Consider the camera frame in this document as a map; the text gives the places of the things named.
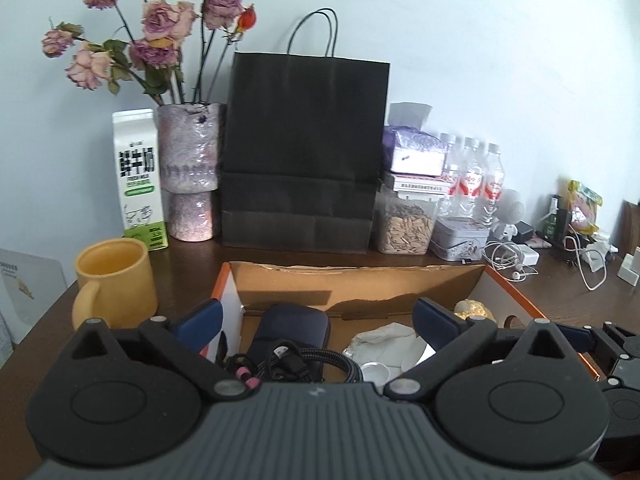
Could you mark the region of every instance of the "black paper bag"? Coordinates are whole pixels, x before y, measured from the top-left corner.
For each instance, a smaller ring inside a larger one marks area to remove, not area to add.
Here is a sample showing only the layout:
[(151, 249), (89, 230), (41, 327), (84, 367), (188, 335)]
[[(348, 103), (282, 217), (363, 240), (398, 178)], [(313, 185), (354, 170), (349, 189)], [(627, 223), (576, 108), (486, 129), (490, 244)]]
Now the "black paper bag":
[(221, 183), (223, 243), (366, 252), (388, 71), (381, 62), (235, 54)]

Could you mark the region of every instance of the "purple tissue package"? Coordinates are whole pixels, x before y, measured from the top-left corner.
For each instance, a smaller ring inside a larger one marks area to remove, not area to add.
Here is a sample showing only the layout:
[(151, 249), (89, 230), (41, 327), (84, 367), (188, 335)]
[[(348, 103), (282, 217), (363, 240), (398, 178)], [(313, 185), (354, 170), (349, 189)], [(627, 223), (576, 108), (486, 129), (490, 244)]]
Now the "purple tissue package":
[(440, 176), (447, 144), (411, 126), (385, 126), (382, 162), (393, 173)]

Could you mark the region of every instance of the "mug handle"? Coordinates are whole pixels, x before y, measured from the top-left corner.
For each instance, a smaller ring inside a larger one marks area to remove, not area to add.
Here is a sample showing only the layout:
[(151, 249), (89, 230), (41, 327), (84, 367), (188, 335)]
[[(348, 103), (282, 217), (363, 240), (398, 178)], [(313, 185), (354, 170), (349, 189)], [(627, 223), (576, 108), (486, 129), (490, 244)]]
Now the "mug handle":
[(82, 325), (82, 322), (94, 317), (94, 304), (95, 297), (100, 290), (100, 283), (95, 280), (91, 280), (84, 284), (84, 287), (80, 289), (76, 300), (74, 301), (73, 309), (71, 310), (71, 321), (74, 326), (74, 330), (78, 330), (78, 327)]

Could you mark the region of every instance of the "mug rim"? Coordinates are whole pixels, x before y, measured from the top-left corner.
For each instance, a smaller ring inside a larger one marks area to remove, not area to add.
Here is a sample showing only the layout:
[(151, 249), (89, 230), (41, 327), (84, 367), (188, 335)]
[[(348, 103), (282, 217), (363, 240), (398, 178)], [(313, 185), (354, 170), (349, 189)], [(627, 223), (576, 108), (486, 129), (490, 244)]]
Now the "mug rim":
[[(84, 270), (80, 269), (80, 260), (90, 251), (93, 251), (94, 249), (101, 247), (103, 245), (106, 244), (113, 244), (115, 242), (118, 243), (126, 243), (126, 244), (135, 244), (138, 247), (140, 247), (142, 249), (142, 255), (139, 257), (139, 259), (137, 259), (135, 262), (133, 262), (130, 266), (125, 267), (124, 269), (120, 269), (120, 270), (116, 270), (115, 272), (110, 272), (108, 274), (89, 274), (88, 272), (84, 272)], [(146, 248), (146, 245), (144, 244), (144, 242), (137, 240), (136, 238), (125, 238), (125, 237), (121, 237), (121, 238), (108, 238), (107, 240), (102, 240), (98, 243), (95, 243), (93, 245), (90, 245), (88, 247), (85, 247), (82, 251), (80, 251), (80, 254), (78, 254), (78, 256), (76, 257), (76, 262), (75, 262), (75, 268), (76, 268), (76, 273), (78, 273), (79, 275), (81, 275), (84, 278), (106, 278), (107, 276), (117, 276), (118, 274), (122, 274), (123, 272), (126, 272), (127, 270), (129, 270), (131, 267), (135, 267), (137, 265), (139, 265), (140, 263), (142, 263), (142, 261), (144, 261), (144, 259), (148, 256), (148, 249)]]

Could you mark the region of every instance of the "cardboard box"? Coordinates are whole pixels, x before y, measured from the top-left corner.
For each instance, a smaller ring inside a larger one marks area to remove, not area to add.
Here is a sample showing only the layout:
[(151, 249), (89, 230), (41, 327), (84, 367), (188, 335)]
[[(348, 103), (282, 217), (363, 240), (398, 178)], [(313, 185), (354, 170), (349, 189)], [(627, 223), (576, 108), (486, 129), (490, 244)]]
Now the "cardboard box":
[[(346, 268), (229, 262), (222, 265), (212, 293), (223, 305), (222, 330), (230, 354), (247, 350), (261, 314), (274, 303), (325, 311), (331, 321), (328, 347), (341, 352), (357, 333), (393, 321), (411, 326), (412, 306), (423, 296), (451, 310), (466, 298), (481, 301), (500, 327), (508, 327), (514, 318), (527, 325), (545, 317), (511, 283), (484, 265)], [(202, 351), (210, 360), (215, 358), (217, 339)]]

